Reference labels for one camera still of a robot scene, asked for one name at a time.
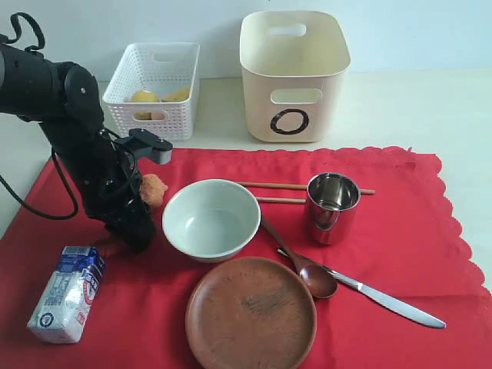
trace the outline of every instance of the robotic arm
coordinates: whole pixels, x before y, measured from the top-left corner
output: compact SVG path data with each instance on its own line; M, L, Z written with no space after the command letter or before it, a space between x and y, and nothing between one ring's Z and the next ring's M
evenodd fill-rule
M22 34L18 17L33 28L37 46L21 51L7 45ZM128 138L111 139L95 78L73 62L45 59L38 51L44 36L29 15L16 13L11 23L16 38L0 35L0 112L38 121L55 163L56 153L80 192L87 216L103 221L132 250L146 249L155 225L140 197L137 159L148 156L164 164L172 144L140 129L131 130Z

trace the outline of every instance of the red tablecloth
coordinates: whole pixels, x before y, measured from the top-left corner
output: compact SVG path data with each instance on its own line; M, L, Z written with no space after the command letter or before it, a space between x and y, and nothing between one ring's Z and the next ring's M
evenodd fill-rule
M262 204L264 214L293 249L353 278L401 298L447 322L444 330L400 317L346 287L316 301L317 336L302 367L489 368L492 365L492 299L484 276L469 261L438 178L440 160L401 148L337 151L214 151L176 149L170 164L141 161L158 174L168 200L178 189L204 178L307 183L322 171L339 171L364 196L350 237L320 247L301 227L302 205ZM255 194L301 197L299 191L253 189ZM28 201L53 214L70 201L52 163L35 182ZM161 210L155 212L160 228ZM120 254L107 269L81 341L39 342L25 325L66 245L86 245L106 232L83 213L49 221L24 209L0 247L0 367L198 367L185 337L185 308L199 279L213 265L180 254L161 231L143 254ZM290 265L260 230L237 256L259 255Z

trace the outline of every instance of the knife blade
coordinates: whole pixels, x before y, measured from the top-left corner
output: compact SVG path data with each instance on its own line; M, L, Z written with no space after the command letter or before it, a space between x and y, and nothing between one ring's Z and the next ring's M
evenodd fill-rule
M287 256L280 248L277 250L280 254ZM328 273L334 276L337 281L340 281L343 284L346 284L348 287L353 288L356 291L365 294L371 300L376 301L381 306L384 306L386 309L393 311L407 319L412 321L416 321L422 325L432 328L445 328L446 323L441 319L422 311L406 302L398 300L389 294L385 294L371 286L367 286L366 284L357 281L356 279L350 278L347 275L344 275L338 271L334 271L333 269L327 267L326 265L320 264L310 258L305 257L304 255L298 254L303 259L310 261L312 263L318 264L323 267Z

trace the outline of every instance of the white table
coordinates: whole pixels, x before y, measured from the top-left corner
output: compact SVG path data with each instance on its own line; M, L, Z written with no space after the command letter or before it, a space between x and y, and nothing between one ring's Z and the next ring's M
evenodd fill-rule
M101 84L101 92L107 84ZM114 122L105 108L106 125ZM49 145L36 124L0 115L0 173L24 197L49 156ZM443 162L440 176L454 217L472 258L492 288L492 69L381 72L348 75L336 121L329 136L313 144L265 144L246 129L241 79L201 83L192 139L183 148L257 150L342 148L398 145L435 153ZM9 158L16 158L18 165ZM0 186L0 234L18 204Z

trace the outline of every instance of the white plastic basket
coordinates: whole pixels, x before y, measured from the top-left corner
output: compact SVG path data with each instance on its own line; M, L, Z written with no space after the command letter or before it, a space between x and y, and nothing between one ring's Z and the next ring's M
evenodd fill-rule
M194 42L137 43L126 48L102 97L122 135L144 128L169 141L191 137L200 90L199 51L200 45ZM191 86L185 101L130 102L137 90L153 91L163 98L185 86ZM135 113L140 111L160 112L164 119L139 120Z
M351 63L331 15L257 12L241 26L249 132L263 141L319 141L327 134Z

